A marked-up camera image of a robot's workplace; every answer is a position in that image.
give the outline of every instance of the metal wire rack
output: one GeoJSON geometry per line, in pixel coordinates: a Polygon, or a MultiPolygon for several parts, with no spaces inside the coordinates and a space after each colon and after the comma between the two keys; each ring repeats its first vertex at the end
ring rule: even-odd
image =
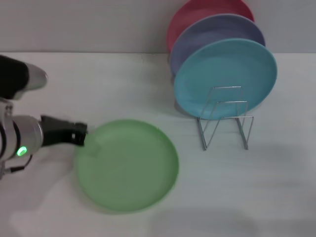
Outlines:
{"type": "Polygon", "coordinates": [[[238,125],[238,129],[239,129],[239,132],[240,132],[240,135],[241,135],[241,138],[242,138],[243,146],[244,146],[244,148],[246,150],[248,150],[248,142],[249,142],[249,137],[250,137],[250,133],[251,133],[254,117],[253,116],[247,116],[249,102],[248,101],[243,101],[242,97],[243,97],[242,86],[221,86],[221,87],[212,87],[210,89],[210,91],[209,91],[209,93],[207,95],[207,99],[206,99],[205,105],[204,105],[204,107],[202,109],[201,115],[197,118],[198,129],[199,129],[199,133],[200,133],[200,136],[201,136],[201,140],[202,140],[203,150],[204,151],[206,151],[207,148],[210,146],[211,141],[213,140],[214,134],[215,134],[215,132],[217,130],[217,127],[218,127],[220,121],[225,120],[225,119],[234,119],[234,120],[236,120],[237,125],[238,125]],[[215,103],[215,105],[213,106],[213,109],[211,111],[210,116],[208,117],[208,119],[206,119],[207,122],[206,122],[205,127],[203,128],[202,124],[201,124],[201,121],[203,120],[202,118],[203,118],[203,115],[205,113],[205,110],[206,110],[207,106],[209,105],[209,102],[211,101],[212,94],[213,94],[213,92],[215,90],[222,90],[222,89],[225,89],[225,90],[237,90],[238,89],[238,90],[240,90],[240,100],[236,100],[236,101],[217,101],[215,103]],[[211,135],[211,138],[206,143],[205,131],[207,130],[207,127],[208,127],[209,123],[211,122],[211,120],[213,120],[212,118],[213,118],[214,112],[216,111],[216,109],[219,106],[221,106],[223,104],[235,104],[236,105],[236,116],[220,117],[220,119],[217,120],[216,126],[215,126],[215,128],[213,130],[213,133],[211,135]],[[240,106],[242,104],[245,104],[245,112],[243,113],[243,116],[240,116],[239,112],[240,112],[240,106]],[[246,138],[244,130],[243,130],[245,119],[251,119],[251,124],[250,124],[250,128],[249,128],[249,132],[248,132],[247,138],[246,138]]]}

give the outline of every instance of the green plate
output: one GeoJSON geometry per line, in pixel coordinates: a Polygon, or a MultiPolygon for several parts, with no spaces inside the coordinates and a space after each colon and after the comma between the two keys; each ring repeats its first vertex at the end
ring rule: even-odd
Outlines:
{"type": "Polygon", "coordinates": [[[133,212],[160,201],[179,171],[175,147],[158,128],[136,120],[117,120],[87,135],[75,169],[83,192],[97,205],[133,212]]]}

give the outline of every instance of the plate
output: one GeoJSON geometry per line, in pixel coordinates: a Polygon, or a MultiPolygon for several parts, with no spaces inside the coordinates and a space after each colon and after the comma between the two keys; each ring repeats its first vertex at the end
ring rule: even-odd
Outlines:
{"type": "Polygon", "coordinates": [[[265,39],[253,21],[240,15],[219,14],[189,26],[177,39],[170,54],[170,67],[176,75],[181,65],[198,49],[219,40],[242,38],[263,46],[265,39]]]}
{"type": "Polygon", "coordinates": [[[158,128],[117,120],[88,134],[78,148],[75,169],[82,191],[97,205],[134,212],[160,201],[175,184],[179,160],[158,128]]]}
{"type": "MultiPolygon", "coordinates": [[[[260,104],[271,92],[277,79],[277,63],[261,44],[248,39],[224,39],[192,54],[180,68],[174,81],[179,106],[200,117],[213,87],[242,86],[241,90],[214,89],[202,119],[209,119],[219,101],[248,101],[248,109],[260,104]]],[[[212,119],[241,115],[246,105],[218,105],[212,119]]]]}
{"type": "Polygon", "coordinates": [[[205,17],[222,13],[237,14],[254,21],[250,9],[240,0],[191,0],[171,20],[167,31],[169,52],[181,33],[190,25],[205,17]]]}

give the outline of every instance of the white wall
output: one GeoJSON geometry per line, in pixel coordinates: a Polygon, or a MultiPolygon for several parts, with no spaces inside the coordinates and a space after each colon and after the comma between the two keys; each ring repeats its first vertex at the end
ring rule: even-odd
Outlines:
{"type": "MultiPolygon", "coordinates": [[[[0,51],[166,52],[185,0],[3,0],[0,51]]],[[[316,52],[316,0],[245,0],[273,52],[316,52]]]]}

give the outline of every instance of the white tabletop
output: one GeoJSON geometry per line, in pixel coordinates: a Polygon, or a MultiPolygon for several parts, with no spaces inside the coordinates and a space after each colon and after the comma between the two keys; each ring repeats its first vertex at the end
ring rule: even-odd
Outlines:
{"type": "Polygon", "coordinates": [[[24,172],[0,181],[1,237],[316,236],[316,54],[275,55],[276,85],[249,113],[249,151],[235,122],[224,121],[206,152],[196,121],[174,109],[167,55],[5,55],[49,75],[45,88],[14,102],[15,114],[90,126],[147,121],[175,144],[180,173],[157,206],[110,215],[76,188],[74,147],[43,148],[24,172]]]}

